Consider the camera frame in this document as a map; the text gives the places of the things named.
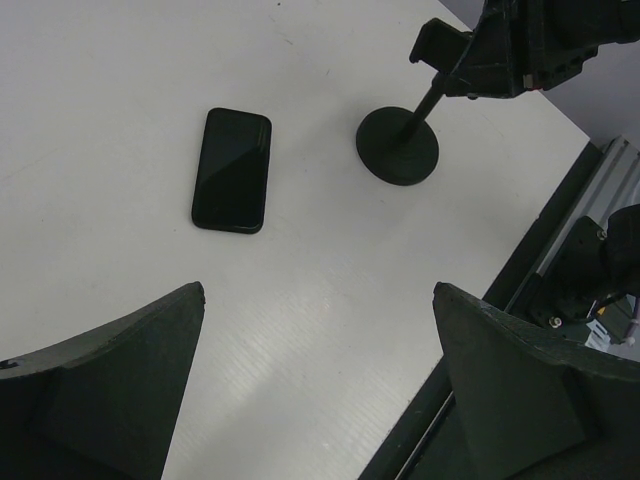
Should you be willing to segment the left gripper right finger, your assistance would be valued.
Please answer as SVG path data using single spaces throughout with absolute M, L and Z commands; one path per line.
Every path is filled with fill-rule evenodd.
M 433 310 L 482 479 L 636 479 L 639 365 L 567 340 L 449 284 Z

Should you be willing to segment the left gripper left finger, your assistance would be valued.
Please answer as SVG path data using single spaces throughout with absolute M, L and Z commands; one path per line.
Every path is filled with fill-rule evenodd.
M 193 282 L 2 361 L 2 478 L 161 478 L 204 313 Z

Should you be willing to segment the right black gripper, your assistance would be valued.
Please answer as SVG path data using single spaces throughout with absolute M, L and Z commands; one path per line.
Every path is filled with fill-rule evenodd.
M 639 40 L 637 1 L 485 1 L 445 83 L 447 97 L 511 99 L 520 94 L 512 39 L 526 91 L 551 90 L 577 76 L 607 44 Z

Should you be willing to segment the black phone stand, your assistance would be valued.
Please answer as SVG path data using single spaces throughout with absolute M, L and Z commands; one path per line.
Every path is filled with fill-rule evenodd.
M 431 87 L 415 110 L 377 109 L 364 118 L 356 133 L 358 155 L 379 179 L 392 185 L 412 186 L 434 172 L 439 144 L 426 118 L 445 95 L 449 75 L 471 37 L 470 31 L 460 31 L 437 18 L 421 28 L 409 60 L 436 70 Z

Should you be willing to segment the black smartphone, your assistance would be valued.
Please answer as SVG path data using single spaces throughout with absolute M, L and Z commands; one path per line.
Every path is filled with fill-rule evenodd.
M 191 220 L 201 229 L 252 235 L 264 224 L 272 124 L 217 107 L 206 117 Z

